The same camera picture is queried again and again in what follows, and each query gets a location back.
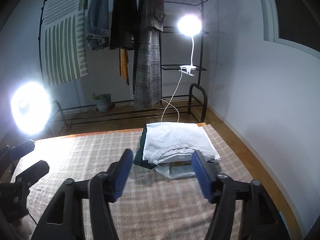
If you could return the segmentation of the white t-shirt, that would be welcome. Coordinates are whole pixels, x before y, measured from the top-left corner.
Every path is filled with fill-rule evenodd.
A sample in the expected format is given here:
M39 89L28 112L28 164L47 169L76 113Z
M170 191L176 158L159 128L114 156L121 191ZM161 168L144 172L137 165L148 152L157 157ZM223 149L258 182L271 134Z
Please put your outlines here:
M205 161L221 160L203 127L182 122L156 122L146 125L142 160L160 165L190 161L200 151Z

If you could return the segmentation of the dark green folded garment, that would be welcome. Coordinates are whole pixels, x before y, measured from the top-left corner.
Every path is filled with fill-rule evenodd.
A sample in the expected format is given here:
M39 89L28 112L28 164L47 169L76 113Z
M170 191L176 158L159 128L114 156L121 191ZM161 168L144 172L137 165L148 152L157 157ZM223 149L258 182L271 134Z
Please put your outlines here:
M147 133L147 127L144 126L141 137L140 137L140 141L139 141L139 149L136 153L133 163L137 166L152 170L156 167L156 165L149 163L147 160L143 160L143 150L144 150L145 141L146 141L146 133Z

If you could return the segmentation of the light blue folded garment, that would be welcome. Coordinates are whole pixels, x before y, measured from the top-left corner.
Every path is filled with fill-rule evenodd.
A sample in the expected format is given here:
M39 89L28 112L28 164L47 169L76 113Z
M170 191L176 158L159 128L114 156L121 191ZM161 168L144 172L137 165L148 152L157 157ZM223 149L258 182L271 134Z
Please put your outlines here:
M192 161L161 164L155 167L155 171L171 180L189 177L199 178L201 175L199 168L196 171L194 170Z

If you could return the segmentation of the plaid beige bed cover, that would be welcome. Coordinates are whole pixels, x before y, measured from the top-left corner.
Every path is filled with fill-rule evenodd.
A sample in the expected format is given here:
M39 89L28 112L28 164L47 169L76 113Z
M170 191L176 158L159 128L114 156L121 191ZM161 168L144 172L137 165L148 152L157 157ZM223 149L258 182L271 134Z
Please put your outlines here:
M91 179L139 149L141 130L65 136L35 142L35 149L15 169L19 174L39 160L49 172L30 188L29 215L14 223L23 239L31 239L36 223L67 178ZM156 170L133 165L124 193L110 206L120 239L204 239L215 206L206 200L196 178L168 179Z

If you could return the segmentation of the green potted plant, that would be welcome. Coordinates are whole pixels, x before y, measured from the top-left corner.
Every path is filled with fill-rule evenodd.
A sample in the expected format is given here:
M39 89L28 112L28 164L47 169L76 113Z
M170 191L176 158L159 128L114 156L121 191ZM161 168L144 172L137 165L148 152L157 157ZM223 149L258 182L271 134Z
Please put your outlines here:
M92 94L92 98L95 101L99 112L107 112L112 108L111 94L99 94L95 92Z

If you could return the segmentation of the grey plaid coat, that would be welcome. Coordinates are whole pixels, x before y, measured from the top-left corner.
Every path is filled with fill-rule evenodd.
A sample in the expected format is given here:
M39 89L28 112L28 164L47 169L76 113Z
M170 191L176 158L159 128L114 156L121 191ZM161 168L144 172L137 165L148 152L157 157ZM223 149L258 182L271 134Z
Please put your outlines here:
M139 0L133 65L133 102L139 109L152 108L162 97L159 39L164 19L164 0Z

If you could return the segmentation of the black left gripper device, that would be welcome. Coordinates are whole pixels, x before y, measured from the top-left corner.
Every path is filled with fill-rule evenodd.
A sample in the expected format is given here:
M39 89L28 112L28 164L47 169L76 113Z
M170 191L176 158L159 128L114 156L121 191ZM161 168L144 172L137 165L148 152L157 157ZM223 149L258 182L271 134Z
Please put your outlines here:
M13 161L20 160L23 156L32 152L35 142L28 140L18 147L1 149L1 175L9 168ZM49 172L46 161L38 161L15 177L13 183L1 183L1 212L8 223L22 219L28 215L27 196L29 188L36 184Z

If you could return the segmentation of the orange patterned scarf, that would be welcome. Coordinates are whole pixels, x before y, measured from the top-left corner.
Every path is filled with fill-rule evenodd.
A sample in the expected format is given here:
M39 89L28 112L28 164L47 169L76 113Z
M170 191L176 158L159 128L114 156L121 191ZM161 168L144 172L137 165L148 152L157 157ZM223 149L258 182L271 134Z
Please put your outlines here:
M129 82L129 72L128 72L128 63L129 57L126 49L119 49L119 74L125 80L126 85L130 84Z

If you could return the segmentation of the blue denim jacket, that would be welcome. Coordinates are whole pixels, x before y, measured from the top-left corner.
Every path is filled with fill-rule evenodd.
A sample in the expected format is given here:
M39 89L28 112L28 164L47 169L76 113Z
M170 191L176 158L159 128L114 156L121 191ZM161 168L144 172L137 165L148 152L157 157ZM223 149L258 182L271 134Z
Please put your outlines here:
M108 0L91 0L87 15L86 40L90 50L103 50L109 46Z

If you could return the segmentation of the black hanging jacket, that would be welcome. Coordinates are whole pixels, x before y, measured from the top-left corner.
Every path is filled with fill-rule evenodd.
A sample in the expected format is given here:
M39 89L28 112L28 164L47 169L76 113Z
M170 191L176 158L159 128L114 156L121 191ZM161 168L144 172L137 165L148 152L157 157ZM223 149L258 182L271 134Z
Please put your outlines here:
M134 50L137 36L137 0L113 0L110 49Z

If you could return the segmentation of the green striped white cloth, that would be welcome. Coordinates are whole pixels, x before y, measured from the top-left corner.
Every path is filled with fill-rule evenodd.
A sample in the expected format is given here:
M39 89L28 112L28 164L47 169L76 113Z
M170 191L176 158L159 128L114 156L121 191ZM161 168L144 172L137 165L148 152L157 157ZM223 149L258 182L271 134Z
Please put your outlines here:
M88 75L85 12L88 0L46 0L40 32L41 60L47 86Z

